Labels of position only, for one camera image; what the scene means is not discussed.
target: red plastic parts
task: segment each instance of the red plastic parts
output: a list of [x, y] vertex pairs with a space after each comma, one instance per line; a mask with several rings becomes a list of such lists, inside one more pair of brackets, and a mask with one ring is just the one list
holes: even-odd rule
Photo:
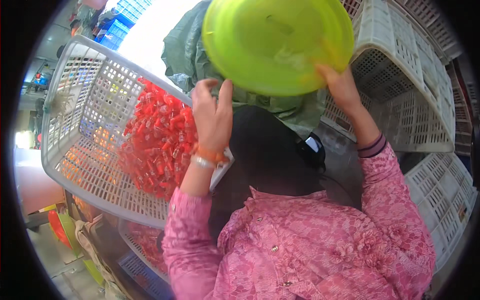
[[137, 189], [169, 201], [197, 141], [192, 109], [145, 78], [138, 81], [145, 89], [123, 131], [118, 164]]

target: sleeve cuff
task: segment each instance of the sleeve cuff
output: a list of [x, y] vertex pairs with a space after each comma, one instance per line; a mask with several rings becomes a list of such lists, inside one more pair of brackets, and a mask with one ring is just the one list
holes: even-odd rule
[[359, 148], [359, 157], [360, 158], [371, 158], [379, 155], [387, 147], [387, 139], [385, 136], [380, 133], [380, 135], [375, 139], [375, 141], [370, 144]]
[[169, 215], [188, 218], [192, 221], [207, 222], [210, 217], [212, 197], [194, 197], [182, 193], [177, 187], [168, 205]]

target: black hair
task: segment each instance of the black hair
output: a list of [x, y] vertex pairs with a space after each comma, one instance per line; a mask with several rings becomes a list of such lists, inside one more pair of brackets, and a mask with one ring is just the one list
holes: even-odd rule
[[70, 29], [73, 29], [73, 28], [75, 27], [75, 25], [77, 25], [78, 23], [80, 23], [80, 20], [79, 20], [79, 19], [73, 20], [73, 21], [70, 23]]

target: hand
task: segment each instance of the hand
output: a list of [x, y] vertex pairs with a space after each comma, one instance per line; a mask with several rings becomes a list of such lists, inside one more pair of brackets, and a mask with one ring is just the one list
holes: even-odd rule
[[225, 80], [216, 98], [210, 91], [218, 84], [217, 79], [204, 79], [197, 83], [192, 92], [193, 118], [198, 132], [198, 144], [214, 153], [223, 153], [232, 135], [232, 91], [231, 80]]
[[350, 66], [338, 74], [327, 65], [316, 65], [317, 72], [325, 79], [335, 104], [347, 115], [351, 115], [363, 105]]

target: woman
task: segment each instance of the woman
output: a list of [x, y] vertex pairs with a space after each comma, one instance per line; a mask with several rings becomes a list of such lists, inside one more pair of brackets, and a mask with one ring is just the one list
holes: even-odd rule
[[[325, 191], [311, 193], [322, 189], [308, 180], [313, 175], [296, 180], [302, 176], [294, 163], [301, 163], [291, 144], [265, 149], [288, 135], [280, 121], [260, 108], [232, 117], [232, 83], [222, 84], [216, 105], [209, 92], [216, 81], [200, 81], [192, 99], [202, 151], [170, 201], [162, 242], [178, 299], [419, 299], [427, 288], [435, 252], [395, 153], [361, 104], [350, 69], [317, 69], [357, 137], [362, 211], [333, 204]], [[250, 124], [260, 119], [261, 137]], [[215, 155], [206, 154], [221, 153], [229, 141], [235, 164], [245, 166], [247, 181], [260, 191], [250, 187], [251, 197], [231, 215], [216, 247], [208, 231], [214, 163], [207, 159]], [[252, 166], [268, 176], [259, 179]], [[278, 173], [293, 176], [264, 179]]]

